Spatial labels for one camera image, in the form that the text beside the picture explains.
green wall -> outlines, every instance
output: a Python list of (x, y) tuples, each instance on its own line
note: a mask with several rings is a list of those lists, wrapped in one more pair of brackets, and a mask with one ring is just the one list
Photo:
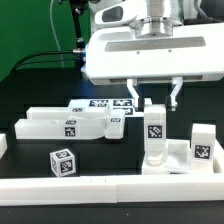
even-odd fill
[[(50, 2), (51, 0), (1, 1), (0, 81), (9, 74), (12, 66), (24, 56), (41, 51), (57, 50), (50, 25)], [(65, 1), (62, 5), (55, 1), (53, 16), (62, 50), (75, 48), (75, 31), (69, 1)], [(90, 36), (89, 12), (85, 12), (80, 20), (84, 39), (88, 41)], [(39, 66), (58, 67), (60, 63)]]

white base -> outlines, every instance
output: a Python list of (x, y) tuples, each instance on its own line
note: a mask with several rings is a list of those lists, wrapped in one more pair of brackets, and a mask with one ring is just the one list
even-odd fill
[(1, 179), (0, 205), (224, 200), (224, 151), (214, 174)]
[(213, 162), (211, 161), (191, 161), (190, 143), (187, 140), (166, 140), (167, 155), (160, 166), (150, 166), (147, 164), (147, 154), (145, 154), (142, 164), (142, 174), (210, 174), (214, 173)]

black tabletop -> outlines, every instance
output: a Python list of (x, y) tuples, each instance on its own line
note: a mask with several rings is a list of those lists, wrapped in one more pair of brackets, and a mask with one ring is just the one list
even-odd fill
[[(168, 84), (137, 87), (140, 96), (164, 104)], [(91, 141), (23, 140), (14, 124), (32, 106), (66, 107), (71, 99), (129, 98), (126, 86), (94, 86), (74, 68), (23, 69), (0, 83), (0, 133), (8, 149), (0, 160), (1, 178), (52, 177), (49, 153), (69, 148), (79, 175), (140, 174), (144, 156), (143, 119), (127, 118), (124, 138)], [(188, 139), (193, 123), (216, 124), (224, 146), (224, 80), (185, 83), (176, 112), (167, 112), (167, 138)], [(118, 203), (0, 207), (1, 223), (222, 223), (224, 202)]]

white block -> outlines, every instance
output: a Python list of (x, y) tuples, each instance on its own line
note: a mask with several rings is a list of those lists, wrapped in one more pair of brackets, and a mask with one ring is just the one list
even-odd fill
[(167, 139), (166, 168), (170, 173), (189, 173), (190, 142), (186, 140)]
[(6, 149), (7, 149), (6, 136), (5, 134), (0, 134), (0, 159), (4, 155)]
[(125, 111), (112, 110), (105, 130), (105, 138), (121, 139), (124, 136)]
[(75, 156), (69, 149), (50, 153), (51, 170), (57, 177), (76, 173)]
[(223, 174), (119, 176), (118, 202), (223, 200), (223, 178)]
[(0, 180), (1, 206), (116, 202), (116, 184), (105, 177)]
[(27, 119), (66, 120), (69, 117), (93, 119), (108, 116), (108, 107), (31, 107)]
[(213, 172), (215, 125), (193, 124), (191, 172)]
[(107, 119), (26, 120), (15, 124), (17, 139), (97, 139)]
[(166, 121), (165, 105), (146, 105), (144, 108), (144, 119), (151, 121)]
[(191, 142), (203, 145), (215, 144), (215, 125), (193, 124)]

cable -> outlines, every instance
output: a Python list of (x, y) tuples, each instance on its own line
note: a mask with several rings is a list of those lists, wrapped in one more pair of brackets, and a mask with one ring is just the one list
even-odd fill
[[(70, 58), (70, 59), (63, 59), (63, 62), (65, 62), (65, 61), (76, 61), (76, 59), (75, 58)], [(26, 62), (26, 63), (21, 63), (21, 64), (18, 64), (16, 67), (15, 67), (15, 69), (14, 69), (14, 71), (16, 71), (16, 69), (17, 68), (19, 68), (19, 67), (21, 67), (21, 66), (25, 66), (25, 65), (31, 65), (31, 64), (42, 64), (42, 63), (54, 63), (54, 62), (61, 62), (61, 60), (60, 59), (58, 59), (58, 60), (47, 60), (47, 61), (33, 61), (33, 62)]]
[(202, 18), (207, 18), (206, 13), (198, 6), (198, 0), (194, 0), (194, 8)]
[(87, 6), (85, 6), (85, 1), (83, 1), (83, 3), (82, 3), (79, 1), (76, 2), (74, 0), (69, 0), (69, 4), (71, 7), (71, 11), (72, 11), (73, 24), (74, 24), (74, 28), (75, 28), (75, 34), (76, 34), (76, 47), (77, 48), (85, 48), (85, 42), (82, 37), (79, 16), (81, 16), (83, 14), (84, 10), (87, 9)]
[[(55, 31), (54, 21), (53, 21), (53, 6), (54, 6), (54, 2), (55, 2), (55, 0), (51, 0), (51, 4), (50, 4), (50, 22), (51, 22), (51, 28), (52, 28), (52, 32), (53, 32), (53, 35), (54, 35), (54, 39), (55, 39), (58, 51), (61, 51), (61, 46), (60, 46), (60, 43), (58, 41), (58, 37), (57, 37), (57, 33)], [(64, 68), (65, 67), (64, 61), (63, 61), (64, 58), (63, 58), (62, 55), (60, 55), (60, 58), (61, 58), (61, 66), (62, 66), (62, 68)]]
[(27, 61), (31, 58), (35, 58), (35, 57), (39, 57), (39, 56), (47, 56), (47, 55), (64, 55), (64, 54), (73, 54), (73, 51), (70, 50), (70, 51), (48, 51), (48, 52), (38, 52), (38, 53), (35, 53), (35, 54), (30, 54), (24, 58), (22, 58), (21, 60), (19, 60), (14, 66), (13, 68), (11, 69), (10, 72), (13, 72), (16, 70), (16, 68), (22, 64), (24, 61)]

